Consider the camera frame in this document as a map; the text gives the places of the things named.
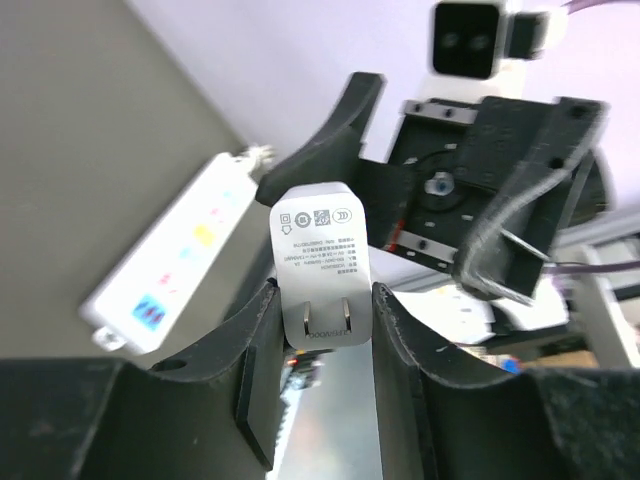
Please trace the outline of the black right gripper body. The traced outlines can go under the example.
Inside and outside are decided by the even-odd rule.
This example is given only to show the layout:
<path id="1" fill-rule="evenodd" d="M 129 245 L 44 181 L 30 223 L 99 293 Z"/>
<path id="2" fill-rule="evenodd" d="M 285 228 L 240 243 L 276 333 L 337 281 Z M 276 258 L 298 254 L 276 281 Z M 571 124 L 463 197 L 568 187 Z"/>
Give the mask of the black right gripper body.
<path id="1" fill-rule="evenodd" d="M 607 206 L 596 146 L 606 103 L 561 97 L 551 103 L 489 96 L 476 104 L 410 101 L 384 163 L 362 161 L 352 187 L 364 204 L 371 246 L 448 274 L 474 220 L 522 161 L 570 176 L 504 224 L 546 262 L 501 236 L 480 271 L 528 303 L 559 233 Z"/>

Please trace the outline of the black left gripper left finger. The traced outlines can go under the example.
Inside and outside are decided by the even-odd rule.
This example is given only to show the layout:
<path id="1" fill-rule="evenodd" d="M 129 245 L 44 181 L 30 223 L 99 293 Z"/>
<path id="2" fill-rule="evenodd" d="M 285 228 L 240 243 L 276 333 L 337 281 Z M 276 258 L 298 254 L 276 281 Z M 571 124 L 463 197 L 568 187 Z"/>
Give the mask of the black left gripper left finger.
<path id="1" fill-rule="evenodd" d="M 1 364 L 5 479 L 261 479 L 274 462 L 283 329 L 273 281 L 143 369 L 120 358 Z"/>

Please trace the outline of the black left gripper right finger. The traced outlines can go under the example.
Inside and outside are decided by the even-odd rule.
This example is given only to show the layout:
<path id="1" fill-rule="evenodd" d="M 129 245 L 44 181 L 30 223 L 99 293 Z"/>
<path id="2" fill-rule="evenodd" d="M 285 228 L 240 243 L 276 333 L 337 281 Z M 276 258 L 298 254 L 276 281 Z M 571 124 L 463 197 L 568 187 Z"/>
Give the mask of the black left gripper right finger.
<path id="1" fill-rule="evenodd" d="M 373 373 L 387 479 L 635 479 L 639 373 L 506 372 L 375 284 Z"/>

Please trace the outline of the white USB charger plug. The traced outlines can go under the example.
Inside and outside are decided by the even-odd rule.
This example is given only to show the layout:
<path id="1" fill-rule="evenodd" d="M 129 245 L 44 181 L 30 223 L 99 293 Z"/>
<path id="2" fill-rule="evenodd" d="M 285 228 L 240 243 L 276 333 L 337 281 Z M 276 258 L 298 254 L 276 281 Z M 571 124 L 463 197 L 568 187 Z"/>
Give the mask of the white USB charger plug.
<path id="1" fill-rule="evenodd" d="M 297 350 L 357 346 L 372 335 L 362 202 L 344 183 L 289 189 L 269 217 L 285 337 Z"/>

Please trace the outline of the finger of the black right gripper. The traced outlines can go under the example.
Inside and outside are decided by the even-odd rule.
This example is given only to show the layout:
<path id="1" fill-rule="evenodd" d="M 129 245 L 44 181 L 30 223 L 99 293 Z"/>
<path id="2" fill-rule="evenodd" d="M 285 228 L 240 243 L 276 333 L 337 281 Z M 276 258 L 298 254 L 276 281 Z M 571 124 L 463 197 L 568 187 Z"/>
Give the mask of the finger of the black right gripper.
<path id="1" fill-rule="evenodd" d="M 458 248 L 453 262 L 453 280 L 456 285 L 481 300 L 496 298 L 526 300 L 528 298 L 526 295 L 516 292 L 480 271 L 483 251 L 495 247 L 498 239 L 505 236 L 532 254 L 534 258 L 546 262 L 549 259 L 548 255 L 506 231 L 504 224 L 520 209 L 537 201 L 569 176 L 570 171 L 566 168 L 549 173 L 545 167 L 537 167 L 525 161 L 518 163 L 515 172 L 496 197 L 476 217 L 462 245 Z"/>
<path id="2" fill-rule="evenodd" d="M 256 201 L 273 205 L 300 185 L 349 183 L 358 169 L 364 135 L 384 85 L 381 74 L 352 73 L 321 128 L 262 177 Z"/>

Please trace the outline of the white power strip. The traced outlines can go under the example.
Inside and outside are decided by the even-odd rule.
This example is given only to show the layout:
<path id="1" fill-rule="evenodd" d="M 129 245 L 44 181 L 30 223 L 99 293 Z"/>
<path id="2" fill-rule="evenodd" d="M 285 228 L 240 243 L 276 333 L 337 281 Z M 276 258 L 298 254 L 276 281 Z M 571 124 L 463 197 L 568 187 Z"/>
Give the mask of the white power strip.
<path id="1" fill-rule="evenodd" d="M 270 145 L 211 158 L 79 308 L 107 352 L 157 350 L 252 204 Z"/>

